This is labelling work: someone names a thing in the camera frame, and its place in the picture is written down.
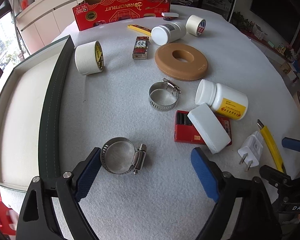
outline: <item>round rubber pad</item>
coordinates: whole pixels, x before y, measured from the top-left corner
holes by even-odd
[[[194,47],[182,43],[159,47],[154,60],[163,73],[183,81],[203,78],[208,69],[206,57]]]

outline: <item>white plug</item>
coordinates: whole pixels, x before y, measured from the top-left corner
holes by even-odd
[[[259,131],[255,131],[252,135],[243,142],[241,148],[238,150],[241,160],[239,164],[246,163],[248,171],[250,167],[259,165],[260,156],[263,149],[263,137]]]

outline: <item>metal hose clamp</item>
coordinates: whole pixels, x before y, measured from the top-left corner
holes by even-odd
[[[116,172],[111,171],[110,168],[106,164],[107,151],[111,148],[111,146],[113,144],[118,143],[118,142],[130,143],[134,149],[134,156],[133,156],[130,168],[127,171],[121,172],[121,173],[116,173]],[[142,169],[143,162],[145,161],[145,158],[146,158],[146,151],[147,151],[147,146],[145,144],[141,144],[140,147],[138,148],[138,150],[136,151],[133,143],[130,140],[128,140],[125,137],[115,137],[115,138],[112,138],[111,140],[107,141],[104,144],[104,146],[102,147],[101,155],[100,155],[101,164],[107,171],[109,171],[110,173],[113,173],[113,174],[127,174],[128,172],[130,172],[132,170],[133,170],[133,174],[137,174]]]
[[[161,104],[155,102],[153,100],[153,98],[151,97],[151,93],[157,89],[165,89],[165,90],[170,91],[172,93],[172,95],[175,96],[176,101],[174,103],[172,103],[171,105],[161,105]],[[149,102],[150,102],[151,106],[156,110],[169,111],[176,106],[178,98],[179,98],[179,94],[181,94],[180,88],[176,84],[172,83],[170,80],[163,78],[161,82],[154,83],[150,87]]]

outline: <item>yellow utility knife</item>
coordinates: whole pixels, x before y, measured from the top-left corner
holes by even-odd
[[[275,162],[275,165],[277,166],[277,170],[287,174],[286,169],[283,165],[283,160],[281,158],[280,152],[277,148],[277,145],[275,144],[274,139],[272,138],[272,135],[271,135],[268,127],[264,126],[263,123],[259,119],[258,119],[257,125],[259,126],[260,133],[263,136],[263,138],[265,139],[266,144],[271,152],[272,158]]]

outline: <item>red cardboard box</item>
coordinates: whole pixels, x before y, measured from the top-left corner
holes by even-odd
[[[72,10],[79,30],[83,31],[127,18],[162,17],[162,12],[170,11],[170,3],[171,0],[85,0]]]

